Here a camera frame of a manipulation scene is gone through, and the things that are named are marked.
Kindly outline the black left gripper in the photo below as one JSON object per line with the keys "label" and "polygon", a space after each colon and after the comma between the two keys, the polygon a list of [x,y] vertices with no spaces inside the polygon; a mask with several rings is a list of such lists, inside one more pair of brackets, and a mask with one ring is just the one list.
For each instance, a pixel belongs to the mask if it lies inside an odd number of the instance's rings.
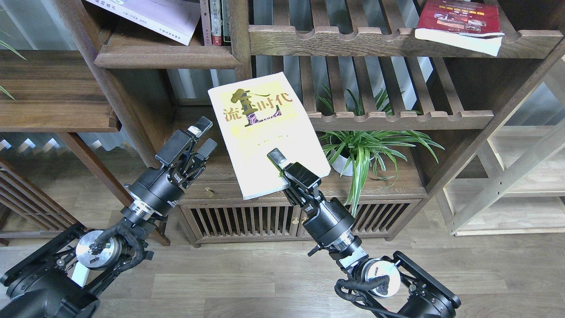
{"label": "black left gripper", "polygon": [[159,169],[148,168],[128,186],[134,201],[125,209],[127,218],[164,218],[176,207],[193,181],[206,168],[206,161],[218,144],[211,138],[197,152],[192,149],[212,128],[207,117],[200,117],[187,130],[178,129],[155,156],[162,164]]}

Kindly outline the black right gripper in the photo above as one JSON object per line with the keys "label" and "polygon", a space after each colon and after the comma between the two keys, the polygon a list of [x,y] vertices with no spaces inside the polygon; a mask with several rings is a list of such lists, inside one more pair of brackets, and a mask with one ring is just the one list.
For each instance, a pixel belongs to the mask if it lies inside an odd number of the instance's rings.
{"label": "black right gripper", "polygon": [[337,198],[327,201],[319,190],[321,179],[300,163],[291,163],[274,148],[267,153],[289,187],[284,190],[291,205],[298,205],[306,215],[303,227],[315,240],[315,253],[351,253],[357,248],[357,236],[351,233],[354,218]]}

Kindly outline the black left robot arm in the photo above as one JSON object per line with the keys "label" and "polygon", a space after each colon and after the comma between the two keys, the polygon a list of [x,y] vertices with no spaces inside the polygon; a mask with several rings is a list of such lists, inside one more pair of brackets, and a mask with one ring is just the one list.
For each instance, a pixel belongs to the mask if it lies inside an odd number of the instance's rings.
{"label": "black left robot arm", "polygon": [[87,230],[76,223],[8,270],[1,283],[10,302],[1,316],[91,318],[99,296],[121,273],[153,258],[147,237],[204,171],[217,143],[207,139],[198,151],[194,147],[212,125],[200,117],[168,139],[155,156],[161,167],[148,168],[127,186],[133,202],[115,225]]}

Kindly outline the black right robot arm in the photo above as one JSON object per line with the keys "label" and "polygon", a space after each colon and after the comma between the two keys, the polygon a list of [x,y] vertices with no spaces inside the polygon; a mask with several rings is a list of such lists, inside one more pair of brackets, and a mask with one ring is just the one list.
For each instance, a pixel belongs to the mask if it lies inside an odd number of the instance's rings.
{"label": "black right robot arm", "polygon": [[337,199],[325,199],[321,179],[300,163],[290,163],[278,150],[268,153],[288,183],[288,201],[305,212],[303,226],[315,240],[309,251],[327,250],[347,279],[337,280],[337,296],[378,318],[453,318],[461,300],[400,251],[371,258],[360,237],[351,232],[353,216]]}

